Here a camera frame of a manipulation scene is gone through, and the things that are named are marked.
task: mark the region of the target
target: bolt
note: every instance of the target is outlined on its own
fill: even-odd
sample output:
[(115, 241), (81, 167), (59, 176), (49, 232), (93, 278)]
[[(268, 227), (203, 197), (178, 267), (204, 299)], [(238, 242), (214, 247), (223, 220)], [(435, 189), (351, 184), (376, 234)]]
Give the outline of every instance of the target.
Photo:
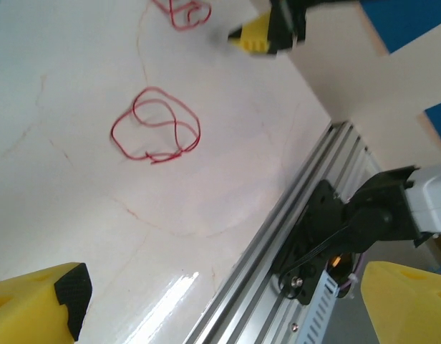
[(301, 287), (301, 285), (303, 283), (304, 283), (304, 281), (300, 277), (294, 276), (291, 279), (291, 287), (293, 287), (293, 288)]

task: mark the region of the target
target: tangled red wire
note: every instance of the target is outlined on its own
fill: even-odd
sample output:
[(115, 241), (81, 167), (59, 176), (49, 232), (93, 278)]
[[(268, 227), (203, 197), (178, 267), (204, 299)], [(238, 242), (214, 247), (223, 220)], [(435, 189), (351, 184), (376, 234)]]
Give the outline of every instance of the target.
[[(199, 0), (190, 0), (188, 3), (176, 8), (174, 8), (173, 6), (174, 0), (168, 0), (168, 8), (165, 7), (165, 5), (161, 4), (158, 0), (152, 0), (152, 2), (157, 5), (157, 7), (161, 9), (163, 13), (170, 16), (172, 26), (175, 28), (176, 31), (180, 32), (193, 29), (198, 25), (206, 23), (212, 12), (210, 4)], [(196, 12), (201, 12), (204, 9), (206, 9), (206, 15), (202, 19), (192, 21), (192, 14)], [(184, 11), (187, 12), (185, 17), (187, 24), (179, 25), (176, 23), (175, 16)]]
[[(145, 95), (148, 92), (156, 92), (159, 93), (162, 97), (167, 98), (168, 100), (176, 103), (179, 105), (182, 109), (187, 111), (187, 113), (195, 120), (196, 122), (196, 129), (194, 129), (191, 125), (187, 124), (186, 122), (183, 122), (181, 120), (178, 120), (176, 118), (176, 114), (174, 110), (171, 108), (171, 106), (168, 104), (167, 101), (160, 99), (160, 98), (150, 98), (148, 100), (140, 101), (140, 98)], [(168, 112), (171, 114), (171, 117), (173, 117), (173, 120), (166, 120), (159, 123), (149, 123), (146, 120), (142, 120), (140, 116), (136, 113), (136, 109), (139, 107), (146, 105), (146, 104), (160, 104), (163, 105)], [(169, 152), (169, 153), (148, 153), (147, 151), (143, 156), (133, 156), (132, 154), (128, 153), (123, 146), (120, 144), (120, 142), (115, 137), (115, 128), (117, 125), (124, 120), (128, 115), (133, 115), (133, 118), (138, 121), (139, 124), (144, 125), (147, 128), (159, 128), (166, 125), (173, 125), (174, 127), (174, 135), (175, 135), (175, 143), (177, 150), (175, 152)], [(187, 147), (182, 147), (182, 145), (179, 142), (178, 138), (178, 125), (188, 129), (193, 136), (195, 137), (194, 141)], [(182, 154), (188, 153), (191, 150), (193, 150), (198, 143), (200, 142), (201, 137), (201, 128), (200, 128), (200, 121), (197, 117), (197, 115), (183, 102), (181, 102), (179, 99), (173, 97), (172, 95), (167, 94), (165, 91), (161, 90), (159, 87), (146, 87), (137, 97), (135, 100), (133, 100), (131, 108), (125, 112), (123, 115), (121, 115), (118, 119), (115, 120), (114, 124), (111, 128), (111, 139), (115, 142), (117, 147), (122, 151), (124, 156), (127, 158), (134, 160), (134, 161), (141, 161), (145, 159), (149, 159), (151, 163), (164, 163), (166, 161), (170, 161), (176, 158), (179, 158)]]

